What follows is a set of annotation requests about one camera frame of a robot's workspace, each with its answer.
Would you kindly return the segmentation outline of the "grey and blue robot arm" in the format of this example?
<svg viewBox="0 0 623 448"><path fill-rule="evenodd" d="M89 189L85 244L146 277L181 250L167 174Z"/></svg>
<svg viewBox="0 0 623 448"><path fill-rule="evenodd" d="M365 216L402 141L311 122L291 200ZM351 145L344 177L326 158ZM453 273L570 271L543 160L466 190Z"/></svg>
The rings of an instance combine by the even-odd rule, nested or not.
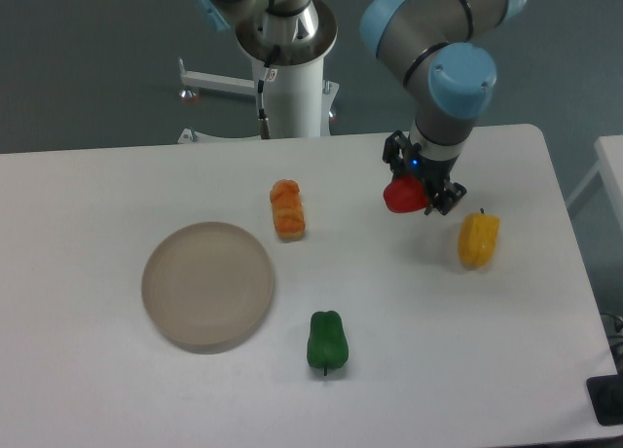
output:
<svg viewBox="0 0 623 448"><path fill-rule="evenodd" d="M251 62L260 136L327 133L324 60L338 36L330 8L321 0L196 1L213 28L234 30ZM394 178L420 183L427 211L447 213L464 197L451 172L495 87L495 63L472 41L526 2L374 0L362 15L366 48L416 103L410 130L387 138L383 159Z"/></svg>

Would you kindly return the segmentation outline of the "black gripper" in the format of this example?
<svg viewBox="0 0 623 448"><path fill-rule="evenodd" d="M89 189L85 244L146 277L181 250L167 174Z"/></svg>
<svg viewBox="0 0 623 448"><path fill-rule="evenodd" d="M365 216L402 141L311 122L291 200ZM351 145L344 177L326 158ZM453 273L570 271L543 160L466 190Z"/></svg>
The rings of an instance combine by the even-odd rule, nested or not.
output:
<svg viewBox="0 0 623 448"><path fill-rule="evenodd" d="M389 166L392 179L398 179L408 171L423 186L427 197L424 214L429 215L433 210L442 215L448 214L467 194L463 185L450 181L450 174L458 157L433 160L424 155L419 143L410 148L409 146L410 141L402 131L394 131L385 139L382 160ZM408 149L406 166L404 149Z"/></svg>

